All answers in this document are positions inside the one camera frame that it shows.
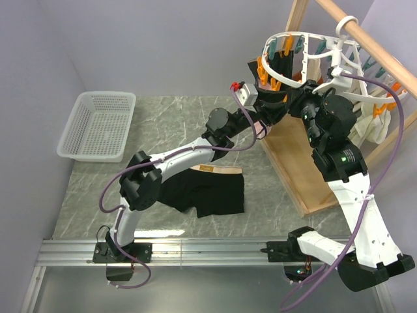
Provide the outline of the black boxer briefs tan waistband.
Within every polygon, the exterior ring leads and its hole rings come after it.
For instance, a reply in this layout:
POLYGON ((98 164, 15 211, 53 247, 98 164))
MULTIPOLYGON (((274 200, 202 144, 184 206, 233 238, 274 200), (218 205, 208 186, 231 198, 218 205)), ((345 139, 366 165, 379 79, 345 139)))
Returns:
POLYGON ((162 183, 158 201, 181 213, 196 209, 197 217, 244 212, 244 176, 239 167, 200 164, 162 183))

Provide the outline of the pink underwear navy trim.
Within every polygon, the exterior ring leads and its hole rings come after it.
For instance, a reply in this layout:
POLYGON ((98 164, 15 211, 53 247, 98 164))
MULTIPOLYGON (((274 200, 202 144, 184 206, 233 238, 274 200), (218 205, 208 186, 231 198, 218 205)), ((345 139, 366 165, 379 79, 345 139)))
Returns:
MULTIPOLYGON (((257 88, 257 87, 273 91, 273 89, 272 89, 272 87, 270 86, 269 83, 267 83, 266 85, 261 85, 261 82, 257 81, 255 83, 255 88, 257 88)), ((263 139, 264 137, 266 137, 268 135, 272 126, 265 125, 262 122, 262 120, 260 120, 260 116, 257 114, 257 112, 256 112, 256 118, 257 118, 257 120, 255 122, 255 129, 256 129, 256 133, 257 133, 257 139, 260 140, 260 139, 263 139)))

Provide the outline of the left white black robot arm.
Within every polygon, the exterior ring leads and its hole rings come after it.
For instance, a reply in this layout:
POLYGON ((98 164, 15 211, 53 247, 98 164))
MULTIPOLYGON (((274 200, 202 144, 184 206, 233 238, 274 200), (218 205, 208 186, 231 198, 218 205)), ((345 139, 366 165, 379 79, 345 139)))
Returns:
POLYGON ((108 254, 115 261, 124 262, 130 257, 141 214, 157 202, 167 180, 193 166, 237 152, 232 141, 235 136, 249 129, 252 140, 256 141, 285 115, 284 91, 269 91, 241 83, 232 86, 231 90, 238 106, 235 112, 214 108, 209 113, 206 130, 197 139, 165 153, 147 155, 140 151, 116 176, 121 202, 114 208, 117 218, 107 238, 111 242, 108 254))

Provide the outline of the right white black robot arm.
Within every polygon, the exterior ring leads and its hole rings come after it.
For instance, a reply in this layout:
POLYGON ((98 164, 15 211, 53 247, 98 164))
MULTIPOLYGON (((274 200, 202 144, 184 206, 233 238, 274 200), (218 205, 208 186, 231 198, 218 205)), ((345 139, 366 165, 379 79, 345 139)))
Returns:
POLYGON ((351 291, 362 291, 415 267, 403 254, 384 224, 371 191, 367 165, 348 135, 356 123, 353 104, 331 87, 322 95, 308 81, 287 90, 288 113, 302 120, 313 162, 342 208, 352 233, 351 244, 342 245, 310 227, 288 235, 287 253, 296 261, 307 255, 332 265, 351 291))

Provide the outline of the cream hanging underwear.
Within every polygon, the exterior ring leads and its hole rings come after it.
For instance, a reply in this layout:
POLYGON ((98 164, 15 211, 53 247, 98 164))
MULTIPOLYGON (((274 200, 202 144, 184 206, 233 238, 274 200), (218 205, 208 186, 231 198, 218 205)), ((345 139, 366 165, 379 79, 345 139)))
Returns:
POLYGON ((341 60, 337 65, 333 65, 333 60, 327 62, 327 68, 324 69, 324 65, 320 64, 319 69, 321 70, 321 79, 322 82, 317 81, 319 84, 318 87, 313 91, 314 93, 319 93, 324 95, 328 91, 334 91, 337 95, 341 95, 350 99, 351 101, 362 101, 363 96, 368 96, 367 83, 354 79, 346 78, 341 75, 339 79, 334 79, 328 81, 327 71, 330 67, 343 67, 345 72, 343 74, 353 74, 359 76, 360 78, 364 77, 364 71, 362 70, 362 62, 358 58, 354 57, 353 60, 349 58, 344 59, 343 54, 341 55, 341 60))

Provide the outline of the pale green hanging underwear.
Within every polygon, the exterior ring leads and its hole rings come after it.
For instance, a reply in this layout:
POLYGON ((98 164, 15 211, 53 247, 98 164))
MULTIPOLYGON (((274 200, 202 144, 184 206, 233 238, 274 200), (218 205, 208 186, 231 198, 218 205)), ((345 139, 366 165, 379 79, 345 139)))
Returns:
POLYGON ((365 141, 381 144, 388 133, 391 111, 396 107, 395 102, 373 105, 361 103, 357 111, 359 116, 348 138, 357 147, 365 141))

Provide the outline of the black hanging garment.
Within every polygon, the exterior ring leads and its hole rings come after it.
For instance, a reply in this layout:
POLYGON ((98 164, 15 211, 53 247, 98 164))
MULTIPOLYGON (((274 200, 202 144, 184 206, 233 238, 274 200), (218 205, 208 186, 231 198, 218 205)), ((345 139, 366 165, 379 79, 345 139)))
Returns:
MULTIPOLYGON (((286 78, 292 78, 293 75, 293 59, 294 59, 294 51, 290 50, 288 55, 285 55, 284 50, 280 50, 275 53, 273 60, 268 60, 270 68, 273 69, 278 74, 283 74, 286 78)), ((250 72, 253 74, 255 81, 259 79, 259 75, 257 73, 257 58, 248 62, 248 67, 250 72)))

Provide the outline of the white plastic basket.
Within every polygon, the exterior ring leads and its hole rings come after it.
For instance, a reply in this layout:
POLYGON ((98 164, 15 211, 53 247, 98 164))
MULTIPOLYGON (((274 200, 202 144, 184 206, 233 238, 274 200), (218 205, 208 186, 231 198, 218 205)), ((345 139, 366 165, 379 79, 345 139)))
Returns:
POLYGON ((78 96, 57 146, 57 154, 79 162, 119 163, 124 154, 136 96, 89 91, 78 96))

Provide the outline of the wooden drying rack frame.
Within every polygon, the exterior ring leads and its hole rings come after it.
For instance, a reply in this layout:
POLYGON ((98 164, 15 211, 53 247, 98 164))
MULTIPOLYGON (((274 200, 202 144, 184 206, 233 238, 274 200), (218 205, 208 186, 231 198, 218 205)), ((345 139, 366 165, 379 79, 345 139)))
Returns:
POLYGON ((366 175, 369 165, 416 123, 411 115, 368 157, 362 156, 349 139, 356 123, 354 105, 395 102, 397 94, 386 88, 382 97, 371 96, 371 79, 359 55, 349 59, 343 47, 354 53, 364 49, 406 94, 416 94, 416 77, 332 1, 321 6, 338 23, 334 37, 301 31, 306 6, 305 1, 293 3, 285 31, 272 35, 257 59, 257 77, 261 87, 270 86, 270 105, 279 119, 261 143, 302 216, 336 206, 329 184, 366 175))

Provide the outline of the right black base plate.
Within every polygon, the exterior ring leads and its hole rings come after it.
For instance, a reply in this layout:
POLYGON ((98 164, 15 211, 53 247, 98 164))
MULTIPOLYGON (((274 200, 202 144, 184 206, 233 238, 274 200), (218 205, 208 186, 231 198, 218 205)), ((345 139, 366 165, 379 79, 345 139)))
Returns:
POLYGON ((312 275, 312 261, 317 258, 301 252, 297 239, 314 229, 304 226, 288 233, 286 241, 268 241, 260 251, 267 254, 269 263, 283 263, 283 271, 290 283, 301 283, 312 275))

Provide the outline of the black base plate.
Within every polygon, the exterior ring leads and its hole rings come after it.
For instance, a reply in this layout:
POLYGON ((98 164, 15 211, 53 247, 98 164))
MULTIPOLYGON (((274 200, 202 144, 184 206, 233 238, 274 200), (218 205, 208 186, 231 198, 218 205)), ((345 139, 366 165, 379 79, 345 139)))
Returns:
POLYGON ((301 283, 312 275, 312 261, 317 258, 301 252, 297 239, 314 229, 304 226, 288 233, 286 241, 268 241, 260 251, 267 254, 269 263, 283 263, 283 271, 290 283, 301 283))
POLYGON ((148 263, 151 262, 152 243, 133 241, 119 249, 111 238, 110 230, 109 226, 99 227, 92 262, 106 265, 106 278, 113 286, 129 282, 133 278, 135 266, 142 265, 147 271, 145 281, 139 284, 143 286, 151 278, 148 263))

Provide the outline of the aluminium mounting rail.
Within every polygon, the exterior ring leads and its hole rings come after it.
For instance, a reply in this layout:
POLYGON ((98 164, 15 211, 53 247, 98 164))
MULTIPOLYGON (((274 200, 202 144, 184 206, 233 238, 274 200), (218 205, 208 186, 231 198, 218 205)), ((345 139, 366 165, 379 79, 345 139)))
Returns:
POLYGON ((138 239, 136 264, 95 239, 46 240, 23 312, 278 312, 298 275, 319 261, 284 256, 281 238, 138 239))

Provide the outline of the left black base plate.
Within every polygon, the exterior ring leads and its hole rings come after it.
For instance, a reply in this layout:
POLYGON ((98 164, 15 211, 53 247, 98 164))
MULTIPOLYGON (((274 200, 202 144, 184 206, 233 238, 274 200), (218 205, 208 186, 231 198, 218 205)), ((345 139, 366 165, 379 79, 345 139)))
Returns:
POLYGON ((148 263, 151 262, 152 243, 133 241, 119 249, 111 238, 110 230, 109 226, 99 227, 92 262, 106 265, 106 278, 113 286, 129 282, 133 278, 135 266, 142 265, 147 271, 145 281, 139 284, 143 286, 151 278, 148 263))

